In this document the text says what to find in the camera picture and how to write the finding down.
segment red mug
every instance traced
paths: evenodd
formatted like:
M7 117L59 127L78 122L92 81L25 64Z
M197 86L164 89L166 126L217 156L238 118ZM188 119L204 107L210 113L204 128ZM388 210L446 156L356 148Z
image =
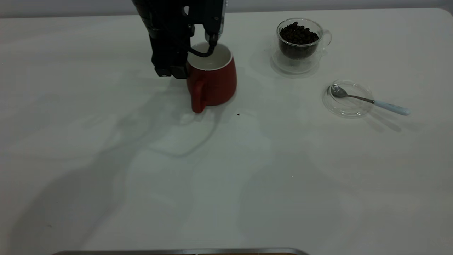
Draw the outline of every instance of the red mug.
M199 52L206 52L208 43L192 46ZM192 110L201 113L207 105L226 103L233 97L237 86L236 66L233 54L223 44L217 44L207 58L192 53L187 56L187 88L192 96Z

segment glass cup handle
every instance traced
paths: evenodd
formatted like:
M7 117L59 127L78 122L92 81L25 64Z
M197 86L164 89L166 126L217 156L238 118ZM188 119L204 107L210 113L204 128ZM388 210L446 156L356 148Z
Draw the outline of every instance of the glass cup handle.
M332 42L332 33L329 30L323 30L323 34L328 37L327 40L324 40L324 48L326 48Z

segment glass saucer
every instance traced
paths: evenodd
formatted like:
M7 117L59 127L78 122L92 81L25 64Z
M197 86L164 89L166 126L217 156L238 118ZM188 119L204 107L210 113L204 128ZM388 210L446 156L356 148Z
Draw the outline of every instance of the glass saucer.
M373 95L369 88L359 85L350 80L336 80L332 85L337 85L346 90L349 95L355 95L363 98L373 99ZM344 97L336 98L330 92L328 86L323 90L323 103L326 108L333 114L343 118L360 118L365 116L371 109L373 104L356 98Z

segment spoon handle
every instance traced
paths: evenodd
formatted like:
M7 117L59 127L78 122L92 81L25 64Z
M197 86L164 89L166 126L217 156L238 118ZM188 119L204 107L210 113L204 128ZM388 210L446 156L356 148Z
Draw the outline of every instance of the spoon handle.
M358 96L353 96L353 95L347 95L347 97L350 97L350 98L357 98L357 99L363 100L363 101L365 101L365 102L374 103L374 100L367 99L367 98L363 98L363 97L358 97Z
M375 100L374 105L384 108L385 110L389 110L391 112L397 113L397 114L401 114L401 115L405 115L405 116L410 114L410 110L408 108L393 105L390 103L385 103L383 101Z

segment black cable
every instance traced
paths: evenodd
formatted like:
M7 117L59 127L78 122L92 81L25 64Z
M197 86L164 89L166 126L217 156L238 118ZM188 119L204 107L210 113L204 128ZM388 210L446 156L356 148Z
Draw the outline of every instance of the black cable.
M151 10L151 12L153 12L153 15L155 15L158 20L160 21L162 27L164 28L164 30L167 32L167 34L170 35L170 37L173 39L173 42L176 43L179 47L183 48L184 50L198 56L198 57L202 57L202 58L205 58L205 57L208 57L210 56L213 52L214 52L214 49L217 45L217 39L218 39L218 35L215 34L215 35L210 35L209 36L209 48L207 49L207 52L206 53L201 53L197 50L194 50L192 49L190 46L187 46L185 45L184 43L181 43L178 39L178 37L176 35L174 35L170 29L167 27L167 25L165 25L165 22L164 22L164 19L160 16L160 14L154 10L154 7L153 7L153 4L151 3L151 0L148 0L148 5L149 5L149 9Z

